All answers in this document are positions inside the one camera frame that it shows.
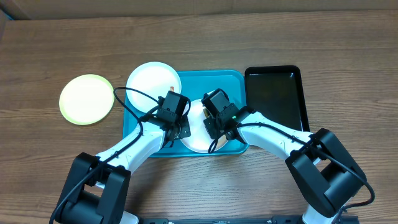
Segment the blue object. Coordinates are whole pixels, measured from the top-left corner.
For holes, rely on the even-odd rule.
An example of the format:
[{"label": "blue object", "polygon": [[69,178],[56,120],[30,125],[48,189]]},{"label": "blue object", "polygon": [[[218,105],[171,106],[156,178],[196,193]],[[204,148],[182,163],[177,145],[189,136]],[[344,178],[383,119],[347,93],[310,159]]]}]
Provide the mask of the blue object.
[{"label": "blue object", "polygon": [[[181,94],[190,98],[192,101],[202,99],[205,93],[217,88],[223,89],[229,96],[229,100],[238,108],[246,105],[246,94],[244,91],[243,76],[235,70],[201,70],[177,72],[181,79]],[[127,98],[125,104],[137,114],[138,117],[144,113],[135,109]],[[137,121],[127,111],[124,110],[123,137],[129,135],[137,126]],[[215,151],[212,155],[233,155],[241,154],[248,148],[247,144],[242,144],[238,140],[228,141],[225,146]],[[186,157],[186,156],[210,156],[207,153],[197,153],[185,147],[181,141],[175,141],[173,147],[164,147],[151,157]]]}]

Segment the yellow plate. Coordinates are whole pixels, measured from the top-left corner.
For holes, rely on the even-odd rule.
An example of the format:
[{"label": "yellow plate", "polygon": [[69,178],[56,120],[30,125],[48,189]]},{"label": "yellow plate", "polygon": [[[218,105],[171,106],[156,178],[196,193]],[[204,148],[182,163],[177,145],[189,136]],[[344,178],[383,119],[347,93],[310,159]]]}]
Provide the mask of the yellow plate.
[{"label": "yellow plate", "polygon": [[112,109],[113,87],[99,75],[81,75],[70,81],[61,92],[60,110],[73,124],[93,124]]}]

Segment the round plate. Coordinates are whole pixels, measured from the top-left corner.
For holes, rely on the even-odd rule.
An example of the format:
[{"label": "round plate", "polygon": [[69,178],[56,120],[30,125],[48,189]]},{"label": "round plate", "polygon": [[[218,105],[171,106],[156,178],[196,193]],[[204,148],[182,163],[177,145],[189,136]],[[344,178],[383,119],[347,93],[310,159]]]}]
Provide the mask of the round plate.
[{"label": "round plate", "polygon": [[[191,129],[191,136],[181,139],[182,144],[194,152],[208,153],[209,146],[213,142],[210,135],[207,133],[203,120],[206,119],[205,113],[203,112],[205,107],[201,103],[201,100],[195,100],[191,102],[191,110],[188,114],[189,126]],[[221,149],[228,142],[225,136],[219,138],[216,151]]]},{"label": "round plate", "polygon": [[[139,90],[157,99],[158,96],[166,97],[169,90],[181,93],[181,80],[177,72],[170,66],[161,62],[148,62],[138,66],[132,71],[127,80],[126,87]],[[157,106],[150,98],[127,90],[127,97],[137,110],[146,113]]]},{"label": "round plate", "polygon": [[73,124],[93,124],[103,119],[113,106],[113,87],[99,75],[82,75],[61,92],[60,110]]}]

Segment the wooden table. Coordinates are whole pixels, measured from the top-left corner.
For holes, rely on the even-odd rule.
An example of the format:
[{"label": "wooden table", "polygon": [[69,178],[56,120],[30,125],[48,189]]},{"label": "wooden table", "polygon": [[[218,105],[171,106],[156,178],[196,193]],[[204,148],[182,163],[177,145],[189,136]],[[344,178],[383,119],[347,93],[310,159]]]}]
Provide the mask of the wooden table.
[{"label": "wooden table", "polygon": [[[75,126],[62,88],[94,73],[123,86],[138,65],[176,70],[297,65],[312,131],[336,133],[368,176],[376,201],[361,223],[398,223],[398,11],[125,17],[7,22],[0,44],[0,223],[46,223],[72,160],[122,138],[123,110]],[[353,202],[366,200],[362,189]],[[142,217],[301,214],[306,201],[283,161],[240,156],[148,159],[126,210]]]}]

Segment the blue tray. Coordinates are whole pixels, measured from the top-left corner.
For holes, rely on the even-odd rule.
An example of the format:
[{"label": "blue tray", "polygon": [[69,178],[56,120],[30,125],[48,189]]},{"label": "blue tray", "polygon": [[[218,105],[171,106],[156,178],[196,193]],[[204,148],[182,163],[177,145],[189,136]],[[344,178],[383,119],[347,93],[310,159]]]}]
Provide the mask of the blue tray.
[{"label": "blue tray", "polygon": [[[235,70],[202,70],[178,72],[181,79],[182,92],[192,101],[202,99],[203,94],[217,88],[223,89],[229,96],[229,100],[236,104],[238,108],[246,105],[246,94],[244,91],[243,76]],[[126,95],[126,105],[135,112],[138,117],[144,113],[132,106]],[[129,135],[137,126],[137,121],[127,111],[124,110],[123,137]],[[232,155],[241,154],[248,148],[247,144],[242,144],[238,140],[228,141],[221,149],[212,155]],[[175,141],[171,148],[163,148],[154,153],[151,157],[186,157],[186,156],[209,156],[207,153],[197,153],[185,147],[181,141]]]}]

